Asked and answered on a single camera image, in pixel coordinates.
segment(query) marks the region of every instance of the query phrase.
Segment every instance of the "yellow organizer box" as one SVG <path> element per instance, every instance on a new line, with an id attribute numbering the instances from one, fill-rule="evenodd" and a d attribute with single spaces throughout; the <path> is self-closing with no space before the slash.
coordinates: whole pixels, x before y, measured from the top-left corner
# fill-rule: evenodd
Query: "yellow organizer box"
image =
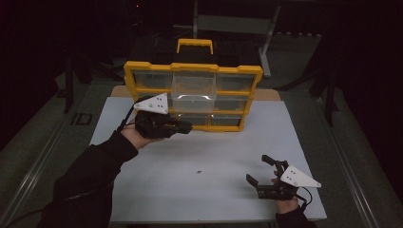
<path id="1" fill-rule="evenodd" d="M 177 52 L 181 46 L 208 46 L 213 54 L 210 40 L 179 39 Z M 173 117 L 212 132 L 242 131 L 261 75 L 260 66 L 125 63 L 125 84 L 134 101 L 166 92 Z"/>

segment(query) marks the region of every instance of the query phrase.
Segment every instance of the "black sleeve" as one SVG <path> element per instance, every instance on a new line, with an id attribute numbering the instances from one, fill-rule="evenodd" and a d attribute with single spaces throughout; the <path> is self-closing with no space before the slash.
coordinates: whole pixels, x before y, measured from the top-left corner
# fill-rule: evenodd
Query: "black sleeve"
<path id="1" fill-rule="evenodd" d="M 286 214 L 276 214 L 279 228 L 316 228 L 317 226 L 309 221 L 299 207 Z"/>
<path id="2" fill-rule="evenodd" d="M 121 166 L 139 154 L 120 133 L 91 145 L 54 183 L 53 201 L 42 212 L 38 228 L 106 228 L 112 211 L 113 182 Z"/>

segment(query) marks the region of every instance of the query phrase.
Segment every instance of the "table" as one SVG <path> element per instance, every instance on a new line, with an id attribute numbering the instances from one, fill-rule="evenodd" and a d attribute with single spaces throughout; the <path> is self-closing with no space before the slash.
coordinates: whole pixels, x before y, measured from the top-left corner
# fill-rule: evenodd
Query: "table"
<path id="1" fill-rule="evenodd" d="M 132 104 L 131 97 L 107 98 L 91 143 L 106 140 Z M 287 160 L 311 175 L 287 108 L 279 100 L 254 101 L 241 132 L 192 131 L 141 150 L 135 159 L 123 165 L 115 180 L 111 221 L 274 220 L 275 204 L 258 199 L 256 190 L 245 179 L 250 174 L 260 184 L 271 184 L 275 168 L 261 161 L 263 154 Z M 308 219 L 326 219 L 317 190 L 310 191 L 314 200 L 305 215 Z M 303 189 L 298 193 L 309 199 Z"/>

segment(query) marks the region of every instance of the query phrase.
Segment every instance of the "floor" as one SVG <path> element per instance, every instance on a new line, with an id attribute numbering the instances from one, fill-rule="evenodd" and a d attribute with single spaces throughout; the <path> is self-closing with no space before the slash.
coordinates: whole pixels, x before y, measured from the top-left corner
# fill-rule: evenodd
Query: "floor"
<path id="1" fill-rule="evenodd" d="M 268 51 L 272 78 L 258 87 L 272 88 L 301 76 L 320 37 L 277 34 Z M 75 103 L 64 114 L 65 101 L 52 98 L 0 153 L 0 227 L 27 212 L 41 209 L 51 199 L 54 181 L 87 147 L 105 99 L 120 83 L 95 77 L 90 85 L 75 85 Z M 403 227 L 403 206 L 383 174 L 374 153 L 343 99 L 336 91 L 334 127 L 323 118 L 323 99 L 312 98 L 306 82 L 280 97 L 286 103 L 311 171 L 322 183 L 319 194 L 328 218 L 318 227 Z M 92 114 L 89 125 L 71 125 L 75 112 Z M 45 157 L 37 162 L 38 157 Z M 33 227 L 39 214 L 13 227 Z M 147 224 L 147 227 L 249 228 L 275 223 Z M 111 228 L 126 224 L 111 223 Z"/>

